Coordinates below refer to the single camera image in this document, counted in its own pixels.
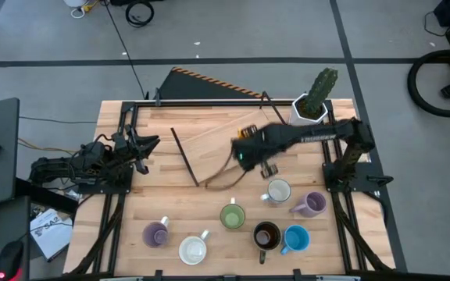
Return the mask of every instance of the yellow black striped board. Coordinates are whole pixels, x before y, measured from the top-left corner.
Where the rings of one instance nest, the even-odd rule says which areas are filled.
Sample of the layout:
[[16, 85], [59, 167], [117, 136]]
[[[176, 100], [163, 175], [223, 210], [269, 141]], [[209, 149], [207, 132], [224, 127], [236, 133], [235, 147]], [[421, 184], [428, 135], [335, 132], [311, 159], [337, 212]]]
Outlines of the yellow black striped board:
[[161, 98], [261, 98], [262, 94], [249, 89], [193, 72], [173, 67], [159, 89]]

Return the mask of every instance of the green plant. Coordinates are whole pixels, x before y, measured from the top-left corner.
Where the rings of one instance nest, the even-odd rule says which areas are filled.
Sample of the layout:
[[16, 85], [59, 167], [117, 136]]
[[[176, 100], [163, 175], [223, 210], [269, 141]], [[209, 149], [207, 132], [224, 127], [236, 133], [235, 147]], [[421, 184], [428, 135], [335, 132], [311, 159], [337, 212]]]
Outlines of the green plant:
[[326, 68], [320, 72], [309, 94], [296, 103], [298, 114], [304, 118], [318, 119], [322, 114], [321, 105], [333, 90], [337, 79], [338, 71], [335, 69]]

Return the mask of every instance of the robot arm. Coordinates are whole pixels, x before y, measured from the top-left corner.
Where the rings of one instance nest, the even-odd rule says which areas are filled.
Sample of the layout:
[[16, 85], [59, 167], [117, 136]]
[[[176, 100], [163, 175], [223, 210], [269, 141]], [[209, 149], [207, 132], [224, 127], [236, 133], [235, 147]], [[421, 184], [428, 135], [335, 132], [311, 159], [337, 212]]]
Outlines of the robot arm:
[[336, 175], [343, 177], [352, 174], [353, 166], [362, 153], [374, 148], [374, 139], [369, 126], [361, 121], [343, 119], [334, 125], [291, 126], [271, 123], [257, 130], [250, 127], [243, 130], [243, 136], [232, 140], [232, 155], [245, 171], [251, 171], [256, 165], [263, 166], [262, 176], [273, 176], [277, 169], [268, 166], [268, 159], [284, 152], [294, 144], [341, 139], [348, 145], [343, 158], [338, 160]]
[[[160, 142], [159, 136], [138, 136], [130, 125], [126, 126], [126, 132], [127, 139], [121, 133], [113, 134], [112, 138], [100, 135], [95, 141], [81, 145], [69, 158], [39, 158], [31, 166], [29, 180], [40, 185], [57, 178], [70, 178], [76, 184], [105, 184], [114, 190], [125, 186], [130, 181], [130, 165], [134, 164], [141, 174], [148, 173], [143, 159], [147, 159]], [[100, 137], [113, 141], [114, 147], [98, 141]]]

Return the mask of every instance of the black hose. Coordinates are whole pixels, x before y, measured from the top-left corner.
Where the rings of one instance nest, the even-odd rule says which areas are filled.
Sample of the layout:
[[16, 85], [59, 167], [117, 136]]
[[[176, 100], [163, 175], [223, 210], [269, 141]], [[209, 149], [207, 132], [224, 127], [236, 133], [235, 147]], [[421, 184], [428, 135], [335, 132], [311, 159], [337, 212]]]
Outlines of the black hose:
[[425, 63], [432, 62], [437, 59], [450, 59], [450, 50], [431, 52], [417, 59], [407, 75], [407, 90], [409, 91], [412, 101], [414, 101], [414, 103], [421, 107], [424, 111], [435, 116], [450, 117], [450, 110], [437, 108], [429, 104], [420, 96], [418, 87], [416, 86], [416, 75], [418, 74], [420, 67]]
[[[136, 17], [130, 15], [130, 11], [131, 9], [138, 4], [142, 4], [147, 6], [147, 8], [150, 9], [150, 17], [147, 20], [139, 20]], [[152, 7], [152, 5], [150, 4], [149, 1], [145, 1], [145, 0], [136, 0], [133, 1], [132, 3], [130, 3], [128, 5], [128, 7], [126, 7], [126, 13], [125, 13], [125, 17], [127, 22], [132, 26], [132, 27], [144, 27], [146, 26], [148, 23], [150, 23], [152, 21], [152, 19], [154, 18], [154, 7]]]

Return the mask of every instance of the cable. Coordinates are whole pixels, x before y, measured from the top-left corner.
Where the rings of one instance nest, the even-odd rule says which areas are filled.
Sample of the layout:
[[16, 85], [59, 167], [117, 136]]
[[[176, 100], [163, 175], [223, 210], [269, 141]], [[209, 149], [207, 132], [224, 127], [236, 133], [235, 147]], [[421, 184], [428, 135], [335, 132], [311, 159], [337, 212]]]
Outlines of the cable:
[[429, 34], [432, 34], [432, 35], [435, 35], [435, 36], [438, 36], [438, 37], [444, 37], [444, 36], [450, 31], [450, 27], [448, 27], [448, 28], [445, 30], [445, 32], [444, 32], [443, 34], [436, 34], [435, 32], [429, 31], [429, 30], [427, 29], [427, 16], [430, 15], [430, 14], [433, 14], [433, 13], [434, 13], [433, 11], [427, 12], [427, 14], [426, 14], [425, 17], [424, 17], [423, 28], [424, 28], [424, 30], [425, 30], [426, 32], [428, 32]]
[[233, 183], [227, 184], [226, 186], [222, 187], [208, 187], [209, 183], [211, 183], [215, 178], [217, 178], [221, 173], [225, 170], [225, 168], [228, 165], [228, 162], [232, 159], [233, 152], [231, 151], [228, 155], [227, 160], [225, 161], [225, 164], [216, 172], [214, 175], [210, 176], [205, 182], [204, 182], [204, 188], [206, 190], [212, 190], [212, 191], [221, 191], [221, 190], [227, 190], [229, 188], [232, 188], [234, 185], [236, 185], [242, 178], [246, 175], [246, 171], [242, 173], [242, 175], [239, 176]]
[[[81, 12], [81, 14], [79, 16], [76, 16], [75, 12]], [[83, 7], [77, 7], [70, 11], [70, 16], [72, 16], [74, 19], [82, 19], [84, 15], [86, 15], [86, 12], [84, 11]]]
[[61, 152], [65, 152], [68, 155], [72, 155], [74, 152], [76, 151], [71, 151], [71, 150], [67, 150], [67, 149], [61, 149], [61, 148], [40, 148], [35, 144], [32, 144], [31, 142], [24, 140], [23, 138], [18, 138], [19, 141], [22, 141], [22, 143], [19, 143], [19, 145], [22, 145], [26, 148], [30, 148], [30, 149], [35, 149], [35, 150], [40, 150], [40, 151], [61, 151]]
[[63, 123], [63, 124], [96, 124], [97, 123], [96, 121], [60, 121], [60, 120], [54, 120], [54, 119], [34, 118], [34, 117], [26, 117], [26, 116], [19, 116], [19, 118], [34, 120], [34, 121]]
[[420, 70], [420, 67], [423, 64], [428, 63], [430, 61], [434, 61], [435, 59], [438, 58], [450, 59], [450, 50], [440, 50], [431, 52], [417, 59], [413, 63], [411, 70], [407, 75], [407, 90], [409, 92], [409, 95], [411, 96], [412, 101], [419, 107], [421, 107], [424, 111], [433, 114], [435, 116], [450, 118], [450, 110], [437, 108], [429, 104], [427, 101], [424, 100], [424, 98], [421, 97], [418, 91], [418, 87], [416, 86], [416, 76], [418, 74], [418, 71]]
[[90, 194], [89, 196], [85, 197], [85, 198], [83, 199], [83, 201], [81, 201], [81, 202], [77, 205], [77, 209], [79, 209], [79, 207], [80, 207], [84, 202], [86, 202], [88, 199], [90, 199], [91, 197], [93, 197], [93, 195], [94, 195], [94, 194]]
[[71, 189], [73, 187], [77, 187], [77, 186], [78, 186], [78, 184], [76, 183], [76, 184], [71, 185], [70, 187], [64, 187], [64, 188], [59, 188], [59, 187], [52, 187], [52, 188], [44, 187], [44, 188], [46, 188], [47, 190], [69, 190], [69, 189]]
[[133, 74], [134, 74], [135, 78], [137, 79], [137, 83], [138, 83], [138, 86], [140, 87], [141, 95], [144, 99], [148, 99], [148, 96], [145, 95], [144, 88], [141, 86], [140, 79], [138, 79], [137, 72], [134, 70], [133, 61], [131, 60], [130, 53], [129, 53], [128, 49], [126, 48], [126, 45], [124, 44], [123, 38], [121, 37], [121, 33], [119, 32], [116, 22], [114, 21], [113, 15], [112, 15], [112, 13], [110, 13], [109, 3], [104, 6], [107, 9], [107, 12], [109, 13], [110, 20], [112, 21], [112, 24], [114, 25], [114, 28], [116, 29], [117, 36], [121, 40], [121, 44], [123, 45], [123, 48], [124, 48], [124, 51], [126, 52], [128, 60], [130, 61], [131, 69], [133, 70]]
[[[138, 4], [144, 5], [150, 9], [150, 16], [148, 17], [147, 20], [139, 20], [136, 17], [130, 15], [131, 9]], [[152, 21], [152, 19], [154, 18], [154, 7], [152, 7], [152, 5], [150, 4], [149, 1], [136, 0], [136, 1], [133, 1], [132, 3], [130, 3], [128, 5], [128, 7], [126, 7], [126, 12], [125, 12], [124, 16], [126, 17], [126, 21], [128, 22], [128, 24], [131, 25], [132, 27], [136, 27], [136, 28], [144, 27], [148, 23], [150, 23]]]

